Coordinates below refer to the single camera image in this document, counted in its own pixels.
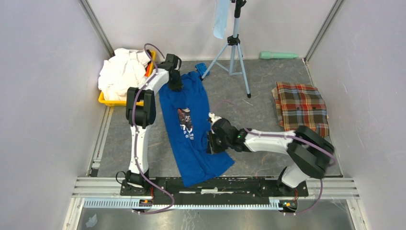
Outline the blue printed t-shirt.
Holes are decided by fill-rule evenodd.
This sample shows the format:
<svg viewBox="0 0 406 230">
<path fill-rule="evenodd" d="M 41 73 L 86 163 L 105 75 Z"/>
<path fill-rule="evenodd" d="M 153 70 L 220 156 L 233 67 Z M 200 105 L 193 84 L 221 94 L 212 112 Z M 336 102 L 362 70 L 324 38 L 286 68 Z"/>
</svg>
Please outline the blue printed t-shirt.
<svg viewBox="0 0 406 230">
<path fill-rule="evenodd" d="M 159 101 L 169 142 L 183 185 L 190 187 L 221 176 L 234 160 L 225 152 L 207 153 L 210 105 L 196 71 L 181 76 L 183 88 L 173 91 L 168 84 L 159 90 Z"/>
</svg>

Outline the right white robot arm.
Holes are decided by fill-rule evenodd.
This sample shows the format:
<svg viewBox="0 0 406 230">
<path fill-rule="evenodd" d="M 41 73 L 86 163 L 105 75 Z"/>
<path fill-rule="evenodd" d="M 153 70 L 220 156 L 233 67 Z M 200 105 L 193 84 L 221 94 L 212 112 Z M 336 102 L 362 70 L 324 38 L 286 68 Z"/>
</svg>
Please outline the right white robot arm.
<svg viewBox="0 0 406 230">
<path fill-rule="evenodd" d="M 333 145 L 307 126 L 283 132 L 237 129 L 229 120 L 214 113 L 209 113 L 208 122 L 211 129 L 207 134 L 207 152 L 210 154 L 233 149 L 288 155 L 293 164 L 282 170 L 276 182 L 277 191 L 283 196 L 290 195 L 308 178 L 323 179 L 327 169 L 336 163 Z"/>
</svg>

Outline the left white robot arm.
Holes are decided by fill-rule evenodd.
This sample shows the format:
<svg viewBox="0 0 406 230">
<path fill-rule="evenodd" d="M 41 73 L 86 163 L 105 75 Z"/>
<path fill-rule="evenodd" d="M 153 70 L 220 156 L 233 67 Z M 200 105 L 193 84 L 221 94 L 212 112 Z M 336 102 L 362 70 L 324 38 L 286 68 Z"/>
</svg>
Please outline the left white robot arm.
<svg viewBox="0 0 406 230">
<path fill-rule="evenodd" d="M 150 128 L 156 119 L 156 93 L 167 86 L 172 91 L 183 88 L 180 76 L 182 60 L 174 54 L 167 54 L 165 60 L 156 64 L 156 69 L 145 83 L 137 88 L 127 90 L 125 116 L 131 130 L 131 161 L 125 179 L 122 182 L 122 191 L 145 195 L 149 192 L 151 184 L 147 180 L 148 161 L 147 146 Z"/>
</svg>

